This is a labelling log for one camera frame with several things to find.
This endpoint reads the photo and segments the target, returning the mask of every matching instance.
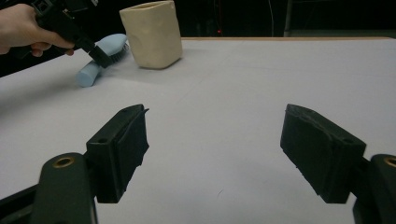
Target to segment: beige cup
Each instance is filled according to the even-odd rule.
[[[182,54],[174,1],[158,1],[120,11],[134,60],[139,66],[161,69]]]

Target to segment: black tool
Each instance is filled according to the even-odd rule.
[[[84,31],[74,22],[73,12],[86,10],[89,4],[95,4],[93,1],[87,4],[88,0],[35,0],[32,7],[35,9],[37,24],[47,30],[56,32],[64,39],[75,43],[76,47],[84,49],[89,55],[102,67],[106,68],[112,64],[107,56],[95,43],[84,33]],[[66,49],[57,48],[60,52]],[[12,48],[10,53],[17,58],[24,58],[31,48],[17,47]]]
[[[363,158],[366,144],[314,110],[287,105],[280,146],[325,203],[346,203],[357,224],[396,220],[396,157]]]
[[[88,142],[84,155],[47,161],[37,185],[0,201],[1,224],[97,223],[95,203],[118,203],[149,148],[147,109],[122,109]]]

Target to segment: finger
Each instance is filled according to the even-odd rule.
[[[74,54],[74,50],[73,49],[68,49],[65,54],[67,54],[69,56],[72,56]]]
[[[31,45],[32,49],[41,49],[41,50],[47,50],[51,47],[52,45],[49,43],[43,43],[43,42],[37,42]]]
[[[9,52],[9,47],[0,47],[0,54],[7,54]]]
[[[40,28],[40,36],[38,37],[37,42],[45,42],[51,45],[58,46],[64,49],[72,49],[75,45],[65,39],[63,39],[60,35],[56,34],[55,32],[48,31],[45,29]]]
[[[41,49],[32,49],[32,55],[35,57],[43,56],[43,50]]]

